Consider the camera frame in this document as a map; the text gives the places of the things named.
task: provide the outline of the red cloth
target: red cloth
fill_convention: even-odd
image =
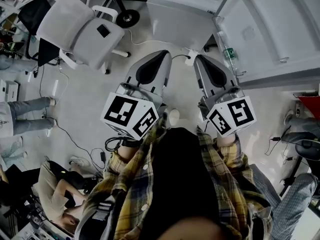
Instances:
[[[315,118],[320,119],[320,96],[298,97],[300,101],[310,110]]]

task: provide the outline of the white chair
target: white chair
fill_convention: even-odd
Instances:
[[[95,11],[110,15],[112,22],[97,18]],[[114,9],[98,5],[89,8],[80,0],[58,0],[43,18],[36,34],[59,47],[60,57],[72,69],[85,64],[105,74],[111,53],[131,55],[114,49],[125,35],[125,31],[114,24],[117,15]]]

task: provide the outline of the gray floor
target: gray floor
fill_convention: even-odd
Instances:
[[[139,23],[131,28],[133,42],[138,44],[152,40],[152,26],[146,4],[126,2],[125,5],[128,8],[138,9],[141,15]],[[42,96],[50,96],[54,83],[58,80],[55,98],[57,101],[61,100],[54,109],[48,110],[48,114],[57,119],[58,124],[69,132],[80,147],[89,152],[94,148],[104,149],[105,140],[114,136],[115,133],[99,118],[109,92],[116,90],[119,83],[124,80],[130,66],[145,55],[159,50],[166,49],[172,56],[188,54],[188,50],[185,48],[158,41],[134,45],[131,43],[128,31],[125,31],[125,36],[117,49],[129,51],[132,56],[124,58],[113,54],[110,66],[111,74],[109,75],[103,75],[86,66],[79,70],[73,70],[64,63],[61,64],[61,71],[70,79],[68,86],[68,79],[60,74],[58,67],[50,65],[41,67],[38,77],[36,79],[32,77],[30,82],[27,82],[28,76],[25,73],[0,73],[0,77],[6,80],[16,80],[21,84],[19,93],[21,101],[40,97],[42,74]],[[216,49],[213,49],[208,55],[217,60],[222,59]],[[185,58],[181,56],[173,60],[168,87],[164,90],[164,101],[168,104],[169,110],[176,108],[180,111],[181,120],[178,127],[183,126],[194,131],[196,125],[200,125],[202,128],[205,126],[199,116],[200,110],[197,108],[202,93],[196,81],[194,68],[187,66],[184,61]],[[242,149],[249,156],[249,161],[256,163],[275,185],[277,191],[281,191],[282,187],[279,182],[290,171],[294,162],[287,162],[283,165],[285,146],[282,144],[278,144],[270,156],[266,156],[264,153],[268,149],[270,137],[280,136],[283,132],[282,118],[288,108],[292,106],[292,102],[282,96],[279,89],[257,89],[245,93],[250,95],[258,122],[239,134]],[[40,118],[42,113],[42,111],[29,113],[26,118]],[[217,135],[212,125],[208,126],[207,132],[212,137]],[[22,137],[24,148],[28,153],[27,159],[17,162],[22,169],[38,168],[45,160],[45,156],[64,167],[68,166],[69,158],[72,155],[90,160],[88,154],[77,148],[67,134],[59,128],[54,128],[50,137],[47,137],[45,130],[25,133]],[[1,139],[0,150],[4,150],[13,140],[16,140],[16,137]],[[100,167],[103,166],[99,150],[93,152],[92,158]]]

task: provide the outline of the yellow plaid shirt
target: yellow plaid shirt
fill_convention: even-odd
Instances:
[[[165,125],[166,119],[161,118],[128,163],[113,152],[103,181],[89,195],[84,212],[110,195],[116,197],[118,191],[126,193],[115,228],[115,240],[139,239],[153,199],[152,150],[166,134]],[[231,146],[218,148],[216,140],[199,127],[197,136],[203,163],[215,188],[220,222],[230,230],[233,239],[249,240],[252,238],[252,219],[259,217],[263,221],[264,239],[269,239],[272,218],[266,210],[270,211],[270,205],[254,185],[253,172],[248,157],[241,152],[238,137]],[[144,165],[148,165],[147,170],[143,169]]]

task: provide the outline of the stand base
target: stand base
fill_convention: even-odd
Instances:
[[[137,24],[139,19],[139,12],[129,9],[119,13],[118,17],[116,18],[116,24],[123,29],[127,29]]]

